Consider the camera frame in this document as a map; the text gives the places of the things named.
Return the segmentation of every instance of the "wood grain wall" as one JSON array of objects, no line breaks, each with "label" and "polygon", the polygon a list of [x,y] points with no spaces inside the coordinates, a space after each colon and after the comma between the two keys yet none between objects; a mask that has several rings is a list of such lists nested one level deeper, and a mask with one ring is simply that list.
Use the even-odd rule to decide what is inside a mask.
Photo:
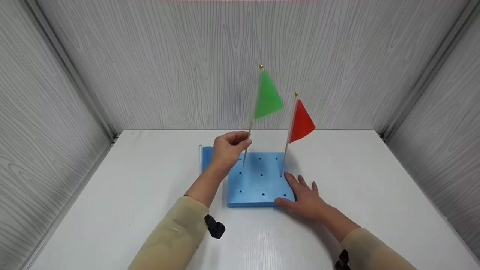
[{"label": "wood grain wall", "polygon": [[0,270],[16,270],[108,146],[19,1],[0,9]]},{"label": "wood grain wall", "polygon": [[320,129],[381,130],[465,0],[40,0],[117,130],[247,128],[262,63]]},{"label": "wood grain wall", "polygon": [[480,258],[480,17],[389,145]]}]

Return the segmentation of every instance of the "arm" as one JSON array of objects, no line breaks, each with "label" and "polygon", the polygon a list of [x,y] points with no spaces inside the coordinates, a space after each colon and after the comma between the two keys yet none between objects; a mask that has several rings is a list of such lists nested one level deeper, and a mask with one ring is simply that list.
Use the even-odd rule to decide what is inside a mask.
[{"label": "arm", "polygon": [[210,164],[150,233],[128,270],[187,267],[207,231],[204,218],[220,183],[251,143],[248,133],[243,131],[215,139]]},{"label": "arm", "polygon": [[285,178],[295,193],[297,201],[277,198],[275,203],[302,217],[322,223],[348,251],[353,270],[415,269],[375,235],[358,226],[338,209],[325,203],[318,195],[315,182],[310,189],[301,175],[297,181],[291,173],[286,172]]}]

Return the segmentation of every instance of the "triangular flag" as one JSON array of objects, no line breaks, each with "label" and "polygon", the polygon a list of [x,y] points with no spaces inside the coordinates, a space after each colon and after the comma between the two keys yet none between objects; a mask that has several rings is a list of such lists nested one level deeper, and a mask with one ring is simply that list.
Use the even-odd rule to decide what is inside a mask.
[{"label": "triangular flag", "polygon": [[295,106],[295,113],[293,115],[292,128],[290,130],[290,140],[289,144],[294,141],[300,140],[306,135],[310,134],[315,129],[315,124],[313,123],[310,115],[308,115],[307,110],[305,109],[302,101],[297,100],[297,105]]},{"label": "triangular flag", "polygon": [[254,119],[259,119],[283,107],[282,99],[273,85],[267,70],[263,70],[258,78],[258,98]]}]

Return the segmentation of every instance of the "wooden stick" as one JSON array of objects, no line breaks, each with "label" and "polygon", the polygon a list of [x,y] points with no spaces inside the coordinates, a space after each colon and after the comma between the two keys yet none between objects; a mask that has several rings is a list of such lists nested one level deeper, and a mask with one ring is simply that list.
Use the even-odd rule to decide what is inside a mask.
[{"label": "wooden stick", "polygon": [[[250,139],[250,134],[252,132],[252,126],[253,126],[253,120],[250,121],[250,125],[248,127],[248,138]],[[243,163],[242,163],[242,166],[241,168],[243,169],[243,167],[245,167],[245,159],[247,158],[247,151],[248,151],[248,147],[247,149],[245,149],[245,154],[243,154]]]},{"label": "wooden stick", "polygon": [[290,130],[288,131],[287,142],[285,143],[285,152],[283,153],[282,167],[280,169],[280,177],[282,177],[283,175],[283,168],[285,167],[285,159],[287,158],[288,142],[290,141],[290,137],[292,136],[293,120],[295,119],[295,112],[297,111],[298,97],[299,97],[299,93],[295,92],[295,101],[294,101],[295,105],[293,106],[292,120],[290,122]]},{"label": "wooden stick", "polygon": [[[262,72],[262,70],[264,69],[264,66],[260,64],[259,68],[260,68],[260,72]],[[250,116],[251,120],[250,120],[250,125],[248,127],[248,139],[250,139],[250,135],[252,134],[253,120],[255,120],[254,114],[255,114],[255,110],[257,109],[257,103],[258,103],[258,92],[257,92],[257,100],[255,101],[255,106],[253,107],[252,114]],[[243,154],[243,163],[241,166],[242,169],[243,167],[245,167],[245,160],[247,159],[247,151],[248,151],[248,147],[247,149],[245,149],[245,154]]]}]

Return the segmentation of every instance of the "hand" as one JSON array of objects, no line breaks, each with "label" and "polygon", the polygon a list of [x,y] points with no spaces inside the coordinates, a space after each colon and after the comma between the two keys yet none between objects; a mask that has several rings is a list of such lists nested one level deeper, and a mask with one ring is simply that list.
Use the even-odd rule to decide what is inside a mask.
[{"label": "hand", "polygon": [[218,136],[213,143],[212,160],[208,167],[218,172],[221,179],[225,178],[237,163],[240,153],[250,144],[252,140],[246,131],[233,131]]},{"label": "hand", "polygon": [[289,172],[285,172],[285,179],[292,188],[297,201],[292,202],[285,198],[276,198],[275,203],[304,218],[321,221],[330,206],[318,195],[317,184],[313,182],[312,189],[310,189],[301,175],[299,175],[297,181],[293,174]]}]

